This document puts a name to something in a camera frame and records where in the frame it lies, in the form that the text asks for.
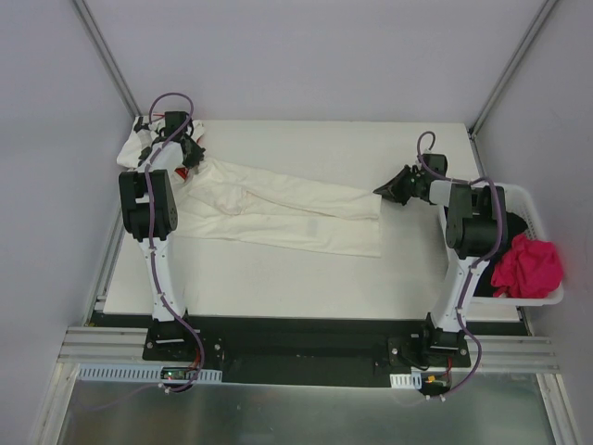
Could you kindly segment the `cream white t shirt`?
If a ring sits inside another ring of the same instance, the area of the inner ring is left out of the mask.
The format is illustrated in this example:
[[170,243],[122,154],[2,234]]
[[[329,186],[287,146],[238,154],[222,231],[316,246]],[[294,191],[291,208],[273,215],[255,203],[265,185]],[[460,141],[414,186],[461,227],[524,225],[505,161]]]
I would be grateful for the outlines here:
[[382,199],[372,192],[206,158],[174,174],[176,235],[378,258]]

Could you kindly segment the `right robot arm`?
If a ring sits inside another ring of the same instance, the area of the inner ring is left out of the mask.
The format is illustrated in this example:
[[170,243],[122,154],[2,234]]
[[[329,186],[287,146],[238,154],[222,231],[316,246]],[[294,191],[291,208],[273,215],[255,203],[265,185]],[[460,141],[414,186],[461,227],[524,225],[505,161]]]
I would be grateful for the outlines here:
[[450,354],[448,341],[439,334],[458,334],[481,275],[507,241],[504,189],[474,187],[464,180],[448,179],[447,157],[422,154],[406,165],[374,194],[399,205],[417,198],[439,208],[439,221],[448,254],[448,270],[440,296],[429,312],[431,334],[417,342],[419,359],[439,365]]

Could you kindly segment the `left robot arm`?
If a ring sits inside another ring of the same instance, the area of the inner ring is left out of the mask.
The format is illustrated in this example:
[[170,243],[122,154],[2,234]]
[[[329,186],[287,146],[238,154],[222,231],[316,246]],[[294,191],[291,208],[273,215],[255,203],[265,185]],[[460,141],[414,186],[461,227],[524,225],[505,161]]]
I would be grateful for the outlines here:
[[186,313],[181,279],[172,257],[172,233],[179,213],[171,183],[180,170],[204,159],[195,126],[185,111],[140,116],[117,156],[124,229],[138,243],[145,259],[153,295],[152,318],[160,323]]

